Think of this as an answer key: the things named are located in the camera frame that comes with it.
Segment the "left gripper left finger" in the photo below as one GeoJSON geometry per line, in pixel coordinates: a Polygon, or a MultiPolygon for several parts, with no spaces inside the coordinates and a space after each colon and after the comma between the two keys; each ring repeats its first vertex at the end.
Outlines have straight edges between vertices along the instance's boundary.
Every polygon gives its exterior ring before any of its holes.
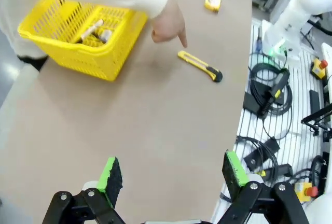
{"type": "Polygon", "coordinates": [[[124,223],[115,211],[122,189],[122,174],[116,157],[109,158],[97,182],[97,186],[81,190],[77,195],[68,191],[54,194],[43,223],[124,223]]]}

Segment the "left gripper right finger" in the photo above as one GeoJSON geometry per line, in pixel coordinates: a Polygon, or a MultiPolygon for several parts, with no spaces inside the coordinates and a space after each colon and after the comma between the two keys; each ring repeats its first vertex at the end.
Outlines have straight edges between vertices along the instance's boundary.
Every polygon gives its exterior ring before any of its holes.
{"type": "Polygon", "coordinates": [[[268,223],[308,223],[291,184],[250,181],[234,151],[225,152],[222,172],[231,205],[218,223],[247,223],[252,214],[263,214],[268,223]]]}

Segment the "person's right hand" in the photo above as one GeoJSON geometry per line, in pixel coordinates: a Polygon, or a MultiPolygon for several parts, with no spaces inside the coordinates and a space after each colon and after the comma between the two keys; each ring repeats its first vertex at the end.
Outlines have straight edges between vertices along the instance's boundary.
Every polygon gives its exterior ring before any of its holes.
{"type": "Polygon", "coordinates": [[[154,43],[163,43],[179,38],[187,48],[185,20],[176,0],[168,0],[163,11],[151,20],[151,37],[154,43]]]}

